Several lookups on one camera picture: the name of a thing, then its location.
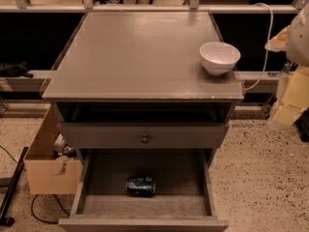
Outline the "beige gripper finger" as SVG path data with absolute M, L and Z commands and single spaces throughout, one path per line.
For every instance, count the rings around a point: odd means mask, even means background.
M 265 49 L 272 52 L 285 51 L 290 28 L 291 26 L 283 28 L 276 36 L 268 40 Z
M 292 126 L 309 108 L 309 67 L 298 66 L 294 72 L 283 72 L 278 81 L 276 102 L 267 120 L 273 130 Z

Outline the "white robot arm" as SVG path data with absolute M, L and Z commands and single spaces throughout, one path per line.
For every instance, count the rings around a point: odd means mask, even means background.
M 295 71 L 280 74 L 277 100 L 268 118 L 271 128 L 282 130 L 295 123 L 309 108 L 309 4 L 289 26 L 266 43 L 265 49 L 285 51 L 287 59 L 297 65 Z

